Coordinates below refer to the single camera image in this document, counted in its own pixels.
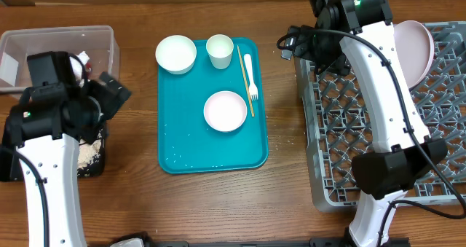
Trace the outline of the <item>grey dishwasher rack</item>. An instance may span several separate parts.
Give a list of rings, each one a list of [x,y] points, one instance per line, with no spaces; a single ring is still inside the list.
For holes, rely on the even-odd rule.
[[[465,193],[465,22],[428,23],[434,60],[411,90],[417,113],[433,138],[444,138],[448,154],[438,169]],[[307,126],[307,161],[312,198],[322,212],[356,205],[360,190],[352,175],[354,156],[372,150],[369,115],[354,74],[316,75],[314,64],[295,60]]]

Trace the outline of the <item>pink bowl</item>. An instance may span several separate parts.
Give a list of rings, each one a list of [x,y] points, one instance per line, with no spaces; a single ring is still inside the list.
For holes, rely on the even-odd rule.
[[[206,123],[222,133],[232,132],[242,126],[248,114],[243,98],[232,91],[219,91],[205,102],[203,115]]]

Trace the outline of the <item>teal plastic tray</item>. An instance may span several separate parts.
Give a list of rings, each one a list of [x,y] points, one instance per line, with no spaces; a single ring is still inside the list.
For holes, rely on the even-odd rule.
[[[234,51],[228,68],[213,67],[206,41],[197,40],[193,68],[182,75],[158,68],[158,160],[167,173],[205,173],[262,166],[269,156],[264,95],[247,103],[248,115],[242,126],[229,133],[214,130],[205,121],[203,109],[211,95],[228,90],[244,101],[241,55],[253,62],[254,82],[262,87],[256,43],[248,38],[233,40]]]

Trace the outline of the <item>pink plate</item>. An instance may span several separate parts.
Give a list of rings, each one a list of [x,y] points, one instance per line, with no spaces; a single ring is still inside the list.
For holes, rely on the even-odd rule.
[[[416,87],[428,74],[434,57],[434,41],[427,28],[407,20],[394,25],[398,60],[409,89]]]

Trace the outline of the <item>wooden chopstick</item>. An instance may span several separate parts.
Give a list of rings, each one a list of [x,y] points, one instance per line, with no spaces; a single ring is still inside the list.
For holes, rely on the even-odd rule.
[[[249,91],[249,86],[248,86],[248,80],[246,79],[245,67],[244,67],[244,63],[243,63],[243,59],[242,59],[242,55],[241,55],[241,52],[240,52],[240,46],[239,45],[237,45],[237,53],[238,53],[238,57],[239,57],[239,60],[240,60],[240,68],[241,68],[241,71],[242,71],[242,77],[243,77],[243,81],[244,81],[244,84],[245,84],[245,90],[246,90],[247,97],[248,97],[248,103],[249,103],[249,107],[250,107],[250,114],[251,114],[252,117],[255,117],[253,104],[252,104],[252,99],[251,99],[251,96],[250,96],[250,91]]]

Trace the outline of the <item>clear plastic bin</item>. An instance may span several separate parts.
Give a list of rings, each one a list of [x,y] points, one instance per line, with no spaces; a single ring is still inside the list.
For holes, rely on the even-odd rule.
[[[31,77],[27,57],[49,51],[89,56],[90,78],[119,78],[120,53],[110,26],[74,26],[6,31],[1,35],[1,91],[24,90]]]

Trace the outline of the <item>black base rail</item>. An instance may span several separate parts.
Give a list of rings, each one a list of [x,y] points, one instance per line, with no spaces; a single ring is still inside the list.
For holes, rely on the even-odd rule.
[[[353,246],[345,235],[342,238],[311,238],[310,240],[188,243],[187,241],[155,241],[146,232],[126,235],[107,244],[110,247],[344,247]]]

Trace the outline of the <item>foil wrapper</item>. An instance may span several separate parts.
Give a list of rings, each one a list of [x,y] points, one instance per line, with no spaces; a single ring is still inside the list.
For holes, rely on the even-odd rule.
[[[90,78],[90,75],[92,73],[92,66],[89,63],[85,65],[85,71],[86,71],[87,77]]]

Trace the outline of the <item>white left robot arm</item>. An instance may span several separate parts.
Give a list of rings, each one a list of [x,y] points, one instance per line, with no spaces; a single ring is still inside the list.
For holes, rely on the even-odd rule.
[[[91,144],[131,96],[103,72],[80,85],[75,79],[35,82],[7,118],[23,172],[30,246],[85,246],[77,163],[79,142]]]

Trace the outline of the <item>white napkin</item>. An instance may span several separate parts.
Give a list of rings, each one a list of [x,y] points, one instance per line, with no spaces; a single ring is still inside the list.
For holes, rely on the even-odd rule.
[[[90,60],[89,55],[85,51],[82,51],[78,55],[70,54],[69,59],[71,62],[72,71],[74,73],[76,81],[82,81],[83,80],[82,71],[85,70],[85,65]]]

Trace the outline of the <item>white paper cup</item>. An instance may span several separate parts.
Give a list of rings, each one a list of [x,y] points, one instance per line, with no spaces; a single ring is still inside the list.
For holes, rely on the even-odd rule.
[[[231,63],[234,43],[228,36],[216,34],[207,40],[206,50],[212,65],[217,69],[225,69]]]

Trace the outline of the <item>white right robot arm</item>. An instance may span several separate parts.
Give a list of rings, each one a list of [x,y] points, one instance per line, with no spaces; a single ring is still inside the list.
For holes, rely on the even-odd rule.
[[[373,149],[352,159],[360,188],[355,218],[330,246],[407,246],[388,230],[416,180],[447,153],[417,114],[395,47],[388,0],[309,0],[314,26],[292,27],[277,46],[310,60],[315,71],[355,73],[368,111]]]

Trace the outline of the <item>pile of rice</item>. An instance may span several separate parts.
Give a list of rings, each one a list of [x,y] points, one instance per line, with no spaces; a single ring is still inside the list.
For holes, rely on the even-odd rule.
[[[91,166],[101,155],[100,149],[102,145],[103,142],[101,133],[98,134],[97,139],[92,144],[89,144],[81,139],[79,142],[79,157],[77,168],[85,169]]]

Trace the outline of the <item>white plastic fork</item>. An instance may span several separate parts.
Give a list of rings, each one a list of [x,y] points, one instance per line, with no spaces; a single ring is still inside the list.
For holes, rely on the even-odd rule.
[[[246,71],[248,74],[249,79],[249,93],[252,101],[256,101],[258,99],[258,88],[255,84],[254,77],[253,77],[253,63],[252,57],[250,54],[244,55],[244,63],[246,67]]]

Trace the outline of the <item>white bowl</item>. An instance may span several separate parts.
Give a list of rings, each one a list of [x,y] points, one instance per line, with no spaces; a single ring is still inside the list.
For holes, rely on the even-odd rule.
[[[194,42],[182,35],[164,38],[156,48],[158,64],[171,74],[185,74],[194,66],[197,48]]]

